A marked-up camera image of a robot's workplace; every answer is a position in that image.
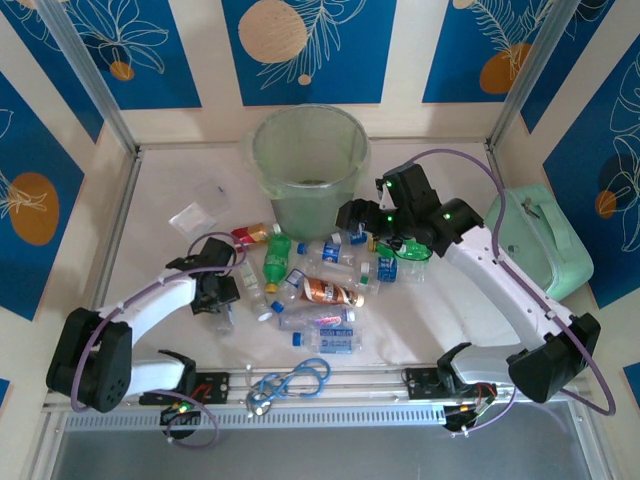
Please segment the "clear bottle blue cap label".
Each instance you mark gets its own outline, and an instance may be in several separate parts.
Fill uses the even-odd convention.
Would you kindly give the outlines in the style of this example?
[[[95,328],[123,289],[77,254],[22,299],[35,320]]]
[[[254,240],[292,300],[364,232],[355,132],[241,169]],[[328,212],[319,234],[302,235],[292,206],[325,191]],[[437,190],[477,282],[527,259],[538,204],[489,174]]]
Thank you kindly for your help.
[[[353,354],[361,349],[362,339],[354,328],[314,328],[293,332],[292,345],[317,354]]]

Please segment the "small clear crushed bottle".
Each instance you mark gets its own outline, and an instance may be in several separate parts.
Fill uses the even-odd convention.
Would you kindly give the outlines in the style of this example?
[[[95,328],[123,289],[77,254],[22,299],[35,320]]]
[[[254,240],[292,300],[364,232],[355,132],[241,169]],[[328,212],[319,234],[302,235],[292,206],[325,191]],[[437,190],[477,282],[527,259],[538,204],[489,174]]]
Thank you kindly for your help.
[[[219,336],[231,335],[235,330],[235,320],[233,305],[222,306],[218,313],[214,315],[215,331]]]

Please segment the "aluminium frame post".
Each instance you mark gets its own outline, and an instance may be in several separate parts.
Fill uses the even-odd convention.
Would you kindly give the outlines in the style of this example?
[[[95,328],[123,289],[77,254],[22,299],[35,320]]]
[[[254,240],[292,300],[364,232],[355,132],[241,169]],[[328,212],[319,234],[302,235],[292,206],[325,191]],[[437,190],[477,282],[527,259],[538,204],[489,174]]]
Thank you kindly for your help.
[[[139,147],[120,108],[64,8],[57,0],[33,0],[41,19],[124,150],[133,158]]]
[[[581,0],[553,0],[549,16],[541,25],[528,56],[506,96],[500,114],[487,138],[487,148],[495,153],[539,80]]]

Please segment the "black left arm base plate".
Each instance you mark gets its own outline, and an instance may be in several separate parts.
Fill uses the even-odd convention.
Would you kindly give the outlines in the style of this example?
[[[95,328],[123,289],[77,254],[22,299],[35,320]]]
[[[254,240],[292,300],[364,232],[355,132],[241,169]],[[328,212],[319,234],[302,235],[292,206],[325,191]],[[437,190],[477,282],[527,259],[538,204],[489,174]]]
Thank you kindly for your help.
[[[229,393],[228,372],[197,372],[190,380],[180,385],[174,392],[187,395],[203,405],[219,405],[227,402]],[[144,406],[169,406],[179,401],[179,398],[146,392],[139,398],[139,404]]]

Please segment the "copper label plastic bottle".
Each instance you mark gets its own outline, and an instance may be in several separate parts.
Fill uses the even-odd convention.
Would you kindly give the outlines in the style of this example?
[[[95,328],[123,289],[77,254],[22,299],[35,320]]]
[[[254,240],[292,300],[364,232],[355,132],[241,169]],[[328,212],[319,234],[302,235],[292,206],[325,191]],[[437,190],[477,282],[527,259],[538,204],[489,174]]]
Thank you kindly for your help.
[[[300,299],[315,304],[346,305],[360,308],[364,305],[364,296],[331,281],[305,277],[302,282]]]

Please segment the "aluminium front rail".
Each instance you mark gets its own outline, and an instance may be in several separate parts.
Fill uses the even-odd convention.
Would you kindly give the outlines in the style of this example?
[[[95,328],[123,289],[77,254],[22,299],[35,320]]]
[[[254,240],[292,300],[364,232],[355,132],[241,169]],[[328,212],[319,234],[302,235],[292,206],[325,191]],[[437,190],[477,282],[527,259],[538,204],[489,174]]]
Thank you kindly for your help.
[[[444,402],[449,404],[469,403],[475,400],[410,400],[408,390],[401,379],[403,369],[373,370],[333,370],[323,387],[318,386],[312,373],[296,375],[288,386],[288,393],[294,401],[300,403],[301,396],[307,401],[329,402],[331,404],[351,403],[389,403],[406,401]],[[240,404],[246,401],[250,387],[261,381],[263,372],[249,372],[243,369],[228,372],[229,393],[225,404]]]

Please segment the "red label plastic bottle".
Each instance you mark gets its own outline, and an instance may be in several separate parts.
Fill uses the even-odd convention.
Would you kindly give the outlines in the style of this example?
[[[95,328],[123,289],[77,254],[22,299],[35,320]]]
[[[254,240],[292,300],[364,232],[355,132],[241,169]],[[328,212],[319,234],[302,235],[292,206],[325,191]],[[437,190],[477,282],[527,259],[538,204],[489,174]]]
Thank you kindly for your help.
[[[282,229],[278,223],[257,223],[231,231],[231,234],[237,239],[236,245],[238,247],[266,244],[272,236],[281,233]]]

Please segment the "clear bottle white cap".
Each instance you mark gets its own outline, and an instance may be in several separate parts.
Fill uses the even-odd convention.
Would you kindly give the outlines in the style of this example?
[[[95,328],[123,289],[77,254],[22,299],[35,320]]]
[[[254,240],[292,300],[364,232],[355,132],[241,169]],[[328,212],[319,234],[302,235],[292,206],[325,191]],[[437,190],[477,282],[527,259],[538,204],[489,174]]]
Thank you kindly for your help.
[[[273,311],[265,296],[264,282],[251,259],[247,259],[242,264],[240,275],[251,304],[252,314],[259,322],[269,320],[273,315]]]

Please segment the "blue label bottle white cap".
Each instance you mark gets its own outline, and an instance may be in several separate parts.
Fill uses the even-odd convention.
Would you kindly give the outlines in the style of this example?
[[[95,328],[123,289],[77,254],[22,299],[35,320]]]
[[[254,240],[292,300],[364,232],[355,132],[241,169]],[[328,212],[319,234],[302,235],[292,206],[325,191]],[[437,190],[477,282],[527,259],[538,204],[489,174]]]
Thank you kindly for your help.
[[[358,270],[362,276],[381,283],[418,284],[425,280],[427,266],[427,260],[378,256],[361,261]]]

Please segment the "clear bottle red blue label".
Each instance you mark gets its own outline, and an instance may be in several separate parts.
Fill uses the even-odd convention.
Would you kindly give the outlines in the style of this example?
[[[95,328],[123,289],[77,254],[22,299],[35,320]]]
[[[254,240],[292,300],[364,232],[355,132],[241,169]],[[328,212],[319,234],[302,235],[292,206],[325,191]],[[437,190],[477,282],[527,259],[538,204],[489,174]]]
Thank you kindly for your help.
[[[298,307],[278,314],[282,331],[302,331],[309,328],[333,328],[353,323],[356,312],[341,305]]]

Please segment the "aluminium table side rail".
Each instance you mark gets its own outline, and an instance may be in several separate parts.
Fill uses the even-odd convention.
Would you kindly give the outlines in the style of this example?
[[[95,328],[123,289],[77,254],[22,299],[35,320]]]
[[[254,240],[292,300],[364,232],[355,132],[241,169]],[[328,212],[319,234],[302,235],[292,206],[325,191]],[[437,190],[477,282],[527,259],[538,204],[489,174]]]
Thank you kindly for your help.
[[[504,178],[502,175],[502,172],[500,170],[500,166],[499,166],[499,162],[498,159],[496,157],[495,151],[494,151],[494,147],[492,146],[491,143],[486,143],[484,145],[485,147],[485,153],[487,156],[487,160],[489,163],[489,167],[494,175],[494,177],[496,178],[496,181],[499,185],[498,190],[499,191],[503,191],[505,188],[505,183],[504,183]]]
[[[125,159],[121,172],[116,178],[115,186],[109,191],[111,197],[106,202],[106,210],[99,214],[100,235],[82,303],[82,306],[89,310],[97,310],[104,304],[107,297],[141,169],[142,156],[141,150],[138,149],[131,157]]]

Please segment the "clear bottle blue white label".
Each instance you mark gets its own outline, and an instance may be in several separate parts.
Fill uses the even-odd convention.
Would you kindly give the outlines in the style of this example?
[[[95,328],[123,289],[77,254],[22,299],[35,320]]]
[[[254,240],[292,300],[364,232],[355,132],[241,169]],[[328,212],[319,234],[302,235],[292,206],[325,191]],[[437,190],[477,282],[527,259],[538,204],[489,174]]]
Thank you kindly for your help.
[[[354,267],[358,262],[368,258],[368,253],[357,246],[336,244],[329,241],[299,243],[297,253],[307,256],[315,262],[328,262],[349,267]]]

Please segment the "mint green zipper bag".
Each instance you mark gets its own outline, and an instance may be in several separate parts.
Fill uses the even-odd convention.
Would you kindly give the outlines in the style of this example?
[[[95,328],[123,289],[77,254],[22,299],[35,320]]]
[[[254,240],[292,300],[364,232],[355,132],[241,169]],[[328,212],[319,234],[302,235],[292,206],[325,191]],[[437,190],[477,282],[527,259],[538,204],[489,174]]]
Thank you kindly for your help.
[[[496,197],[485,216],[489,229],[501,208],[500,247],[549,297],[561,301],[589,281],[593,261],[544,185],[511,188]]]

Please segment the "clear bottle round blue logo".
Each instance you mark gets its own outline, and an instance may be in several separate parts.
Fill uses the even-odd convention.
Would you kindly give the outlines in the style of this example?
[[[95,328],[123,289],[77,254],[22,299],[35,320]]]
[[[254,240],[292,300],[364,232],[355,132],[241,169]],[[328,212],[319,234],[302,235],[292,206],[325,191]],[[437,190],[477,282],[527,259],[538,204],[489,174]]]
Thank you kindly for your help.
[[[305,278],[305,273],[298,268],[292,269],[286,276],[279,286],[275,299],[271,302],[271,308],[276,313],[282,313],[299,299]]]

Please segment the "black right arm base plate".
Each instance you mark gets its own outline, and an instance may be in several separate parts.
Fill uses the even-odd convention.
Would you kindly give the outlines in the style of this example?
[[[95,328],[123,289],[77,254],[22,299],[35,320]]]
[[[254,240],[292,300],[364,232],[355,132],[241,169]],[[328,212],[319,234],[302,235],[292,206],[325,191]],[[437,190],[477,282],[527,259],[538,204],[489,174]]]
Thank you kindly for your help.
[[[408,390],[410,400],[483,400],[498,396],[497,386],[490,383],[453,386],[440,378],[433,367],[407,367],[401,371],[401,379]]]

